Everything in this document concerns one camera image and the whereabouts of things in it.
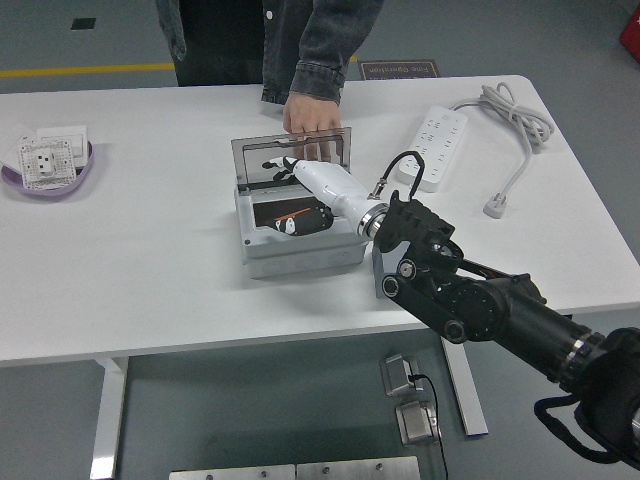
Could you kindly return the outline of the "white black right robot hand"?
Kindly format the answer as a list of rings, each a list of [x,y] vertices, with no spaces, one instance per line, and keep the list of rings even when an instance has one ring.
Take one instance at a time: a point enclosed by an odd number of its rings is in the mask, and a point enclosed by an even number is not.
[[[361,237],[373,240],[388,210],[386,203],[373,196],[342,166],[330,162],[276,157],[262,164],[276,168],[273,179],[292,174],[334,215],[345,218]]]

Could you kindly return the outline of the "person's left hand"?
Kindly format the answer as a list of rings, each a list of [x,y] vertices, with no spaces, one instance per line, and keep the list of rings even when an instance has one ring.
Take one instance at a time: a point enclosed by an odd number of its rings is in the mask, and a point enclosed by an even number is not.
[[[290,93],[283,109],[283,128],[289,134],[303,134],[341,127],[339,105],[332,100]]]

